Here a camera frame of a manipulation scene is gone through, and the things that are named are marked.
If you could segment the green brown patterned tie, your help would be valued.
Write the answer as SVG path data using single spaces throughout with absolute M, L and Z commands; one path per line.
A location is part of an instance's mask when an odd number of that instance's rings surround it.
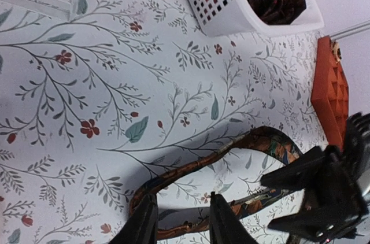
M 220 141 L 207 156 L 186 164 L 176 158 L 166 172 L 142 183 L 134 192 L 132 215 L 147 195 L 158 201 L 157 238 L 180 240 L 205 236 L 210 226 L 212 194 L 220 194 L 248 232 L 261 243 L 287 243 L 285 232 L 275 232 L 268 223 L 297 213 L 302 191 L 265 187 L 261 178 L 301 156 L 300 148 L 284 132 L 269 126 L 254 128 Z

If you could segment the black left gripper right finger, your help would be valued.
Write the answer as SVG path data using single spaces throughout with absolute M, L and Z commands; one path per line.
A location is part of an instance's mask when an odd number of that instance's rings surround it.
M 256 244 L 221 194 L 211 192 L 209 234 L 212 244 Z

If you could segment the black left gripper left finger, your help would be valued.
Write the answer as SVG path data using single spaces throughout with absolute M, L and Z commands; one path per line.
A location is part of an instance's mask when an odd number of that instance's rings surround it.
M 146 194 L 133 215 L 109 244 L 155 244 L 157 233 L 157 197 L 154 194 Z

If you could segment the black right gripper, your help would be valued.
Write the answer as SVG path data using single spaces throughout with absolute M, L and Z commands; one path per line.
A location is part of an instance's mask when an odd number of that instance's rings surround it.
M 270 230 L 310 241 L 354 239 L 369 216 L 369 115 L 348 118 L 343 149 L 315 146 L 292 163 L 261 177 L 262 186 L 305 189 L 306 209 L 273 219 Z

